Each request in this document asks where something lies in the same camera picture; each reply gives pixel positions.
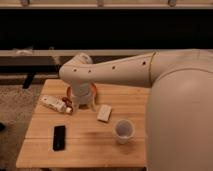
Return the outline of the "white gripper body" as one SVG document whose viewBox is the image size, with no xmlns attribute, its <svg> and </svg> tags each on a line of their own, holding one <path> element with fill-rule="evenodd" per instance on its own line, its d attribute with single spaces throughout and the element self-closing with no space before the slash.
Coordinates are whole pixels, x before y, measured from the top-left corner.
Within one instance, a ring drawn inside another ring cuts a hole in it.
<svg viewBox="0 0 213 171">
<path fill-rule="evenodd" d="M 85 105 L 93 101 L 93 93 L 90 83 L 72 84 L 71 98 L 75 105 Z"/>
</svg>

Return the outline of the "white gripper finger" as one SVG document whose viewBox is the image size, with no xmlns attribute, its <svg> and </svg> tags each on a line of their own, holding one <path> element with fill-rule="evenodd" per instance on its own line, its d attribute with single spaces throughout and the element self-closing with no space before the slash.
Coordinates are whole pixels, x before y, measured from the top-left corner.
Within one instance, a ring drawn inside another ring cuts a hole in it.
<svg viewBox="0 0 213 171">
<path fill-rule="evenodd" d="M 79 104 L 78 103 L 73 103 L 72 107 L 73 107 L 73 113 L 76 113 L 78 111 L 78 109 L 79 109 Z"/>
<path fill-rule="evenodd" d="M 92 111 L 96 111 L 96 105 L 95 104 L 93 104 L 93 103 L 90 103 L 89 104 L 89 108 L 92 110 Z"/>
</svg>

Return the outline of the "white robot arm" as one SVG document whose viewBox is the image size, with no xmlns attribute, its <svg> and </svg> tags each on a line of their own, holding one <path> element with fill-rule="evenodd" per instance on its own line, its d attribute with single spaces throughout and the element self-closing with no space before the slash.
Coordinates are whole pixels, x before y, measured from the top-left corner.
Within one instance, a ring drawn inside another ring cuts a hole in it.
<svg viewBox="0 0 213 171">
<path fill-rule="evenodd" d="M 213 171 L 213 53 L 154 51 L 97 64 L 78 54 L 59 75 L 75 97 L 91 82 L 148 88 L 147 171 Z"/>
</svg>

